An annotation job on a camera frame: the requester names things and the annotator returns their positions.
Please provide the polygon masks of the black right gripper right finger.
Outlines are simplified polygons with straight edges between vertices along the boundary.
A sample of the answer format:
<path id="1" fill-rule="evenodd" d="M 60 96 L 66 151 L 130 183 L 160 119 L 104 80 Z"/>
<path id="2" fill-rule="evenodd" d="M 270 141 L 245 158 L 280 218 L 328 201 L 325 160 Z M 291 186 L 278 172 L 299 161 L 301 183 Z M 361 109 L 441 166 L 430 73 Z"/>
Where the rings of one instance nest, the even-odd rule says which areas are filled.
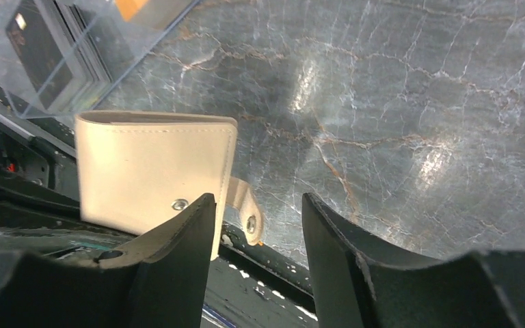
<path id="1" fill-rule="evenodd" d="M 320 327 L 525 327 L 525 250 L 438 260 L 351 223 L 312 193 L 302 226 Z"/>

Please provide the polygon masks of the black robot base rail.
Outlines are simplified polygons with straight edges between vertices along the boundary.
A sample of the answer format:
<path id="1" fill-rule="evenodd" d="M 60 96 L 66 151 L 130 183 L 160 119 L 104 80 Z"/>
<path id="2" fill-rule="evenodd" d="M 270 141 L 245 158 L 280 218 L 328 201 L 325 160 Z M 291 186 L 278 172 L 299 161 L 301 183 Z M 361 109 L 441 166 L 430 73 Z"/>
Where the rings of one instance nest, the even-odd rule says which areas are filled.
<path id="1" fill-rule="evenodd" d="M 0 327 L 315 327 L 316 316 L 243 254 L 265 224 L 232 176 L 234 118 L 84 111 L 72 166 L 0 119 Z"/>

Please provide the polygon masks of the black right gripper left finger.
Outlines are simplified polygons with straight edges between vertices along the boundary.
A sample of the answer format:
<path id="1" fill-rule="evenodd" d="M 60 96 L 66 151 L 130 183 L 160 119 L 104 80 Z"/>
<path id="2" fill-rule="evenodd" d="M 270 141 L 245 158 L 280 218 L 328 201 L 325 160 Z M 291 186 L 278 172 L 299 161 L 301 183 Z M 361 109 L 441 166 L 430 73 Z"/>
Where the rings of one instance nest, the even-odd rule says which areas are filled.
<path id="1" fill-rule="evenodd" d="M 0 251 L 0 327 L 199 327 L 216 203 L 177 216 L 93 259 Z"/>

